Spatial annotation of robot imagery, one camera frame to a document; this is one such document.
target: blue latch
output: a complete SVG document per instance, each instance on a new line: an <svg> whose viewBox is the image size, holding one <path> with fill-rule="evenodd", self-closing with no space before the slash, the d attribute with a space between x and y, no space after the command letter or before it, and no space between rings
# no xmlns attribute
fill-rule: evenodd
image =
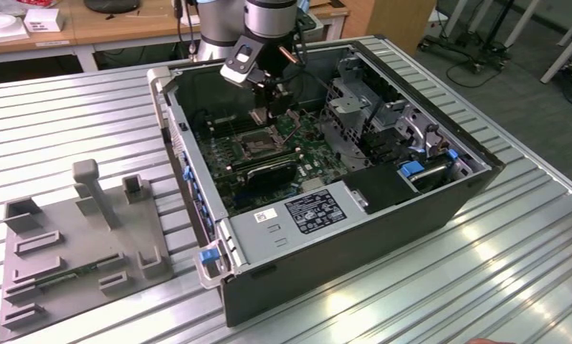
<svg viewBox="0 0 572 344"><path fill-rule="evenodd" d="M458 158L458 152L453 149L448 149L448 157L452 158L452 160L456 160Z"/></svg>
<svg viewBox="0 0 572 344"><path fill-rule="evenodd" d="M409 176L422 172L422 170L424 166L417 161L409 161L401 166L401 173L405 178L409 178Z"/></svg>
<svg viewBox="0 0 572 344"><path fill-rule="evenodd" d="M192 180L190 166L184 167L184 180L185 181Z"/></svg>
<svg viewBox="0 0 572 344"><path fill-rule="evenodd" d="M220 259L218 249L206 249L198 252L198 258L201 259L201 264L206 265L208 263L214 262Z"/></svg>

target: sticker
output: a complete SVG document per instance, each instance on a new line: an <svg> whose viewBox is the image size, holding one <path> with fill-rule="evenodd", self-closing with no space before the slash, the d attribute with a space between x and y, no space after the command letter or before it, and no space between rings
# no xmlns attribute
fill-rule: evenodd
<svg viewBox="0 0 572 344"><path fill-rule="evenodd" d="M309 234L346 219L344 211L328 190L321 190L285 203L285 208L293 217L298 230L304 234Z"/></svg>
<svg viewBox="0 0 572 344"><path fill-rule="evenodd" d="M52 41L36 43L36 47L53 47L56 45L68 45L69 41Z"/></svg>
<svg viewBox="0 0 572 344"><path fill-rule="evenodd" d="M260 211L254 214L256 223L261 223L262 221L266 221L272 219L273 217L277 217L276 210L273 208L266 209L265 211Z"/></svg>

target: wooden table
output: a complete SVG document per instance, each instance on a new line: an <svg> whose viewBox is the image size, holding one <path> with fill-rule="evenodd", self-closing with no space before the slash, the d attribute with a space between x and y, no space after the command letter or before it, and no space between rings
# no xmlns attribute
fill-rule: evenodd
<svg viewBox="0 0 572 344"><path fill-rule="evenodd" d="M62 31L29 32L28 39L0 43L0 62L74 54L76 35L69 3L62 1L56 8L60 9L65 18Z"/></svg>
<svg viewBox="0 0 572 344"><path fill-rule="evenodd" d="M97 71L94 52L178 42L170 0L142 0L138 11L108 15L90 11L82 0L62 0L57 5L65 15L61 32L29 33L30 38L0 43L0 62L73 54L84 72ZM338 39L349 11L325 4L312 13L329 27L326 39ZM200 39L200 26L192 27L192 38ZM181 39L190 39L189 29L181 26Z"/></svg>

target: floor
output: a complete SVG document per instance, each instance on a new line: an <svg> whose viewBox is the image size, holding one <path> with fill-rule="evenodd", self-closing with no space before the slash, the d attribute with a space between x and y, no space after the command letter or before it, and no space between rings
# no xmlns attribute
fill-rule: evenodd
<svg viewBox="0 0 572 344"><path fill-rule="evenodd" d="M438 7L450 11L456 2L440 0ZM469 1L461 16L464 20L476 3ZM488 32L500 8L494 2L480 32ZM498 42L505 41L518 19L520 14L510 11L498 31ZM457 86L445 77L445 70L464 60L461 55L433 47L417 52L414 59L572 180L572 105L554 82L544 85L538 81L562 50L556 45L560 38L560 33L532 21L509 50L512 62L502 73L476 89ZM450 76L462 84L476 85L493 73L488 70L473 75L457 67Z"/></svg>

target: aluminum table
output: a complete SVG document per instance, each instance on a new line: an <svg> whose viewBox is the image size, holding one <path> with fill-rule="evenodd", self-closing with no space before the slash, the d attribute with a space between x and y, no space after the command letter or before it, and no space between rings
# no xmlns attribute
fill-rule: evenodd
<svg viewBox="0 0 572 344"><path fill-rule="evenodd" d="M156 65L0 85L2 203L73 197L72 161L102 187L153 184L176 278L14 343L572 343L572 182L388 41L360 39L506 163L444 228L236 328L204 290L145 80Z"/></svg>

